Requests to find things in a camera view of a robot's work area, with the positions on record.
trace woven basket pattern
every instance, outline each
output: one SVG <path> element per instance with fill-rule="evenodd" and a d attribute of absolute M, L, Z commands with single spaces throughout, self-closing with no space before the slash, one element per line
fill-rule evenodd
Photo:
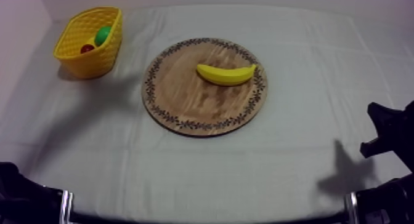
<path fill-rule="evenodd" d="M 103 26 L 111 26 L 107 40 L 89 52 L 80 53 L 87 40 Z M 73 17 L 63 31 L 54 56 L 75 77 L 90 79 L 112 69 L 122 40 L 122 12 L 114 7 L 96 7 Z"/>

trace yellow banana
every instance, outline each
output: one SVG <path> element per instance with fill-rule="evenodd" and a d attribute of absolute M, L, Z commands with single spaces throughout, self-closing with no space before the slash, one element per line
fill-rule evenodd
<path fill-rule="evenodd" d="M 253 77 L 256 65 L 236 69 L 223 69 L 204 64 L 197 65 L 197 72 L 207 81 L 222 86 L 239 85 Z"/>

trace gray cloth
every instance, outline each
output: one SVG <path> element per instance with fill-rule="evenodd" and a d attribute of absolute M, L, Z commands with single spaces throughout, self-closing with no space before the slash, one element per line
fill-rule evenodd
<path fill-rule="evenodd" d="M 336 212 L 353 190 L 408 169 L 393 153 L 363 159 L 375 101 L 414 99 L 411 31 L 336 14 L 266 6 L 124 11 L 113 71 L 76 81 L 53 58 L 54 23 L 0 123 L 0 160 L 75 193 L 91 214 L 186 222 L 286 220 Z M 263 64 L 267 100 L 245 127 L 198 139 L 154 122 L 142 76 L 162 50 L 195 37 L 245 46 Z"/>

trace red ball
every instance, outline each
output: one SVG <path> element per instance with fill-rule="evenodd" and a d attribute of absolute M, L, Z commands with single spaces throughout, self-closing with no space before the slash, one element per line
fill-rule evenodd
<path fill-rule="evenodd" d="M 88 51 L 91 51 L 93 49 L 95 49 L 95 47 L 93 45 L 86 44 L 86 45 L 82 46 L 82 48 L 81 48 L 81 54 L 83 54 L 85 52 L 88 52 Z"/>

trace decorative border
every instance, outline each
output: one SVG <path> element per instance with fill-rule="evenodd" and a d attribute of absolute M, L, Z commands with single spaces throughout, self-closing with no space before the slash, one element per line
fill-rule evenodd
<path fill-rule="evenodd" d="M 168 122 L 171 124 L 175 124 L 180 129 L 188 128 L 191 130 L 194 129 L 202 129 L 202 130 L 220 130 L 224 129 L 229 126 L 235 126 L 241 124 L 247 117 L 247 115 L 251 114 L 256 104 L 261 100 L 262 98 L 262 92 L 266 88 L 266 85 L 264 84 L 263 76 L 260 74 L 259 68 L 256 67 L 254 70 L 253 75 L 253 85 L 256 86 L 256 90 L 253 91 L 252 96 L 249 98 L 248 105 L 243 108 L 243 112 L 239 113 L 237 117 L 230 117 L 227 118 L 224 121 L 218 121 L 214 124 L 206 123 L 206 122 L 195 122 L 190 120 L 180 120 L 178 116 L 173 116 L 168 111 L 160 108 L 160 106 L 155 104 L 155 85 L 154 85 L 154 79 L 156 79 L 157 73 L 160 71 L 160 65 L 163 63 L 163 59 L 165 57 L 168 57 L 172 55 L 173 53 L 181 50 L 183 47 L 193 46 L 201 43 L 208 43 L 221 46 L 226 49 L 234 50 L 237 54 L 241 55 L 242 58 L 249 61 L 250 64 L 258 64 L 258 61 L 254 56 L 252 56 L 247 50 L 240 47 L 237 44 L 229 43 L 227 41 L 223 41 L 220 39 L 214 39 L 214 38 L 195 38 L 195 39 L 189 39 L 186 41 L 179 42 L 170 48 L 164 50 L 160 56 L 154 60 L 152 63 L 152 67 L 148 71 L 147 79 L 145 80 L 145 98 L 144 101 L 146 101 L 150 107 L 149 110 L 160 116 L 164 122 Z"/>

